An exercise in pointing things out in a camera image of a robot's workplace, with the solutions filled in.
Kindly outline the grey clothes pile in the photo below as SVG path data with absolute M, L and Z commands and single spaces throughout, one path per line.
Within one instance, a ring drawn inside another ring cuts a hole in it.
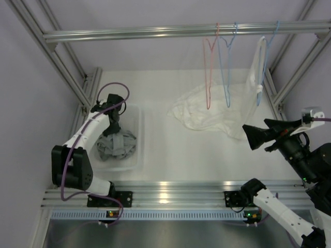
M 110 136 L 110 155 L 118 160 L 127 158 L 136 151 L 137 138 L 129 130 L 121 129 Z

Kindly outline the grey tank top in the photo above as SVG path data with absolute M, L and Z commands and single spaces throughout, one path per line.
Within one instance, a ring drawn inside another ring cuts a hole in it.
M 114 142 L 113 136 L 103 136 L 101 135 L 96 141 L 96 148 L 99 157 L 102 161 L 114 158 Z

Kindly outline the pink wire hanger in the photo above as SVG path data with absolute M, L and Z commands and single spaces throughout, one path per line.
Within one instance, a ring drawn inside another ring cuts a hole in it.
M 212 89 L 212 77 L 214 68 L 214 49 L 219 36 L 219 23 L 216 24 L 215 39 L 210 41 L 205 37 L 202 40 L 203 46 L 203 65 L 204 65 L 204 83 L 206 94 L 206 109 L 211 107 L 211 89 Z

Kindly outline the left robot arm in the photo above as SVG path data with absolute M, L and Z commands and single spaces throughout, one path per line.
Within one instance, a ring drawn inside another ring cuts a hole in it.
M 89 153 L 100 135 L 119 131 L 119 112 L 125 101 L 115 94 L 109 94 L 103 102 L 98 100 L 73 137 L 53 147 L 52 182 L 60 187 L 62 201 L 87 194 L 107 207 L 118 202 L 114 183 L 94 175 Z

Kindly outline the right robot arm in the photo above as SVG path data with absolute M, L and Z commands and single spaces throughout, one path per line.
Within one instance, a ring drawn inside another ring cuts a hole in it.
M 241 186 L 239 201 L 243 207 L 264 210 L 299 247 L 330 247 L 330 143 L 311 151 L 306 134 L 329 121 L 303 117 L 297 121 L 265 119 L 266 129 L 243 125 L 252 150 L 271 142 L 265 151 L 280 152 L 300 181 L 287 186 L 284 196 L 277 196 L 275 189 L 253 178 Z

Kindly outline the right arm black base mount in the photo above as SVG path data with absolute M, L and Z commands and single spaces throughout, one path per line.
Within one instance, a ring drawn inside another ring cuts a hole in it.
M 225 206 L 228 208 L 247 207 L 248 197 L 242 191 L 224 191 Z

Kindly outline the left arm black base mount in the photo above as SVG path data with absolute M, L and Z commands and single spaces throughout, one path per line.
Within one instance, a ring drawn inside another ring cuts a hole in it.
M 124 208 L 132 207 L 132 200 L 133 200 L 132 191 L 116 191 L 115 195 L 112 196 L 112 198 L 120 202 Z M 87 200 L 87 207 L 114 208 L 114 207 L 119 207 L 119 204 L 117 202 L 114 202 L 113 200 L 89 195 Z

